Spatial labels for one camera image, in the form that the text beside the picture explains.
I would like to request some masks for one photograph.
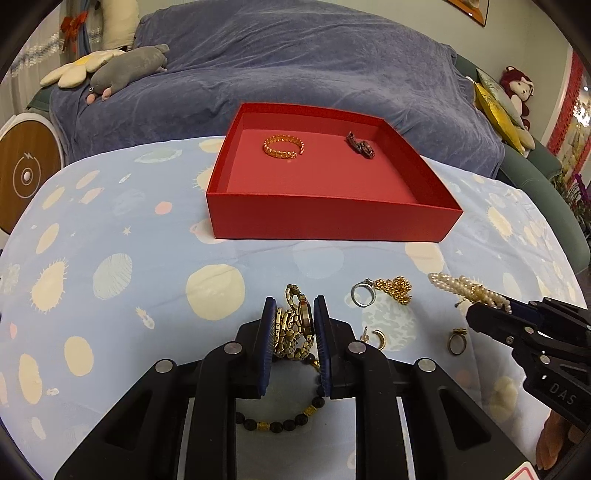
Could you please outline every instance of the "red bow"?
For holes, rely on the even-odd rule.
[[[80,26],[86,22],[86,17],[88,17],[88,12],[86,11],[82,12],[76,18],[64,17],[60,27],[61,31],[64,32],[64,47],[61,49],[62,51],[65,51],[68,43],[71,43],[72,51],[76,53],[76,39],[78,38],[78,30]]]

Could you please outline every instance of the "picture frame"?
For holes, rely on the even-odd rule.
[[[486,26],[489,3],[491,0],[445,0],[471,17],[483,27]]]

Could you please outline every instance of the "red plush toy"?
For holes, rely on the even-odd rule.
[[[524,117],[530,114],[525,102],[534,94],[534,84],[531,79],[515,67],[507,67],[501,77],[501,86],[511,99],[526,129],[530,129],[530,121]]]

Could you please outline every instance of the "round wooden panel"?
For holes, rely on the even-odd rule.
[[[11,233],[37,190],[59,171],[56,138],[42,123],[16,124],[0,140],[0,228]]]

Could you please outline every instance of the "gray plush toy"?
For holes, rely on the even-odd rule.
[[[136,80],[166,72],[168,60],[164,54],[168,51],[168,45],[140,47],[110,59],[90,79],[90,94],[86,103],[90,105],[99,95],[107,100]]]

